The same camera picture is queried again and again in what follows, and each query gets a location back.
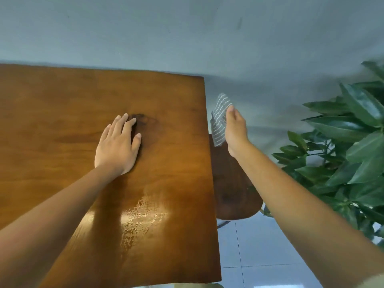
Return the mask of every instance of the floor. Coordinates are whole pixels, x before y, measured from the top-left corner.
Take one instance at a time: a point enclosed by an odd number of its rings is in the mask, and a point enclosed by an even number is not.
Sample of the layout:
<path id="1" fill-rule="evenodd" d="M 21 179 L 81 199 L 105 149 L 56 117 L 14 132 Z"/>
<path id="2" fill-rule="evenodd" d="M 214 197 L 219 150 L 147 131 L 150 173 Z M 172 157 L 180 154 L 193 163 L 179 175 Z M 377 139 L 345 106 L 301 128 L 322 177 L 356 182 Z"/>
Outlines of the floor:
<path id="1" fill-rule="evenodd" d="M 218 229 L 224 288 L 320 288 L 273 218 L 261 213 Z"/>

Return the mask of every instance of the white wall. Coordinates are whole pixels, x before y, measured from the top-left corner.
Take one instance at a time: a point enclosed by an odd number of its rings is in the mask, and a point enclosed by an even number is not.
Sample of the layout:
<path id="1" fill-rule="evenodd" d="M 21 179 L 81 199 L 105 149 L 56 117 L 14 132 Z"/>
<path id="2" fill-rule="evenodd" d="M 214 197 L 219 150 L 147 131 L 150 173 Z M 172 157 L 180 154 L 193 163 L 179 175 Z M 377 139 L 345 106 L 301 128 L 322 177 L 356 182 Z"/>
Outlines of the white wall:
<path id="1" fill-rule="evenodd" d="M 205 76 L 266 152 L 384 57 L 384 0 L 0 0 L 0 61 Z"/>

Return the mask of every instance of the folded cloth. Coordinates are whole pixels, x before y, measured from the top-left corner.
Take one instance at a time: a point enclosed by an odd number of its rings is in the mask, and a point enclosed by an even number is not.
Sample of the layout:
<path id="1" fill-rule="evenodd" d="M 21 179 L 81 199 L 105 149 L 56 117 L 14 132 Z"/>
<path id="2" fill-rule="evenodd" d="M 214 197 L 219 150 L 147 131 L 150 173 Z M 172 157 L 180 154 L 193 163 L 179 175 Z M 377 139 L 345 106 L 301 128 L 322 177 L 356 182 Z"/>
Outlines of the folded cloth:
<path id="1" fill-rule="evenodd" d="M 227 95 L 221 93 L 217 97 L 216 106 L 211 112 L 211 131 L 214 146 L 218 147 L 225 141 L 225 126 L 227 125 L 226 112 L 227 108 L 233 105 Z"/>

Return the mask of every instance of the hand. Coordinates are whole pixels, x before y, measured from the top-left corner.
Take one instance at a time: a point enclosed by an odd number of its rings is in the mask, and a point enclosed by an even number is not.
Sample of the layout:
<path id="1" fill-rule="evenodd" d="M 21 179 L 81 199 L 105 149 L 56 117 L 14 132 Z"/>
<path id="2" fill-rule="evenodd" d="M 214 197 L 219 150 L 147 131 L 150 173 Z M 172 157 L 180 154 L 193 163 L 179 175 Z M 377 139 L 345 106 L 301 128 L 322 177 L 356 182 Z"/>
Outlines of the hand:
<path id="1" fill-rule="evenodd" d="M 128 114 L 118 115 L 112 125 L 104 129 L 96 148 L 95 168 L 110 165 L 117 170 L 118 176 L 132 169 L 141 144 L 141 134 L 135 135 L 131 144 L 131 130 L 136 118 L 127 119 Z"/>
<path id="2" fill-rule="evenodd" d="M 244 144 L 249 143 L 247 122 L 233 105 L 227 109 L 225 140 L 228 143 L 229 154 L 233 157 L 236 157 L 236 153 L 243 148 Z"/>

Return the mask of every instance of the person's right arm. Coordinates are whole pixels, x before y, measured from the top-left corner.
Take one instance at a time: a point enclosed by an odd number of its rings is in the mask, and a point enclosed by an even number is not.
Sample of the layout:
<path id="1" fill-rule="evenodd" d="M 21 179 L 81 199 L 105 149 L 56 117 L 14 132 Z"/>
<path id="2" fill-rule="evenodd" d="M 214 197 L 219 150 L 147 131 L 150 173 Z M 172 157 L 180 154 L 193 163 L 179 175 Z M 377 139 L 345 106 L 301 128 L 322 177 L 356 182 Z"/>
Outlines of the person's right arm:
<path id="1" fill-rule="evenodd" d="M 384 273 L 384 253 L 253 146 L 233 106 L 227 110 L 225 138 L 229 153 L 324 287 L 356 287 Z"/>

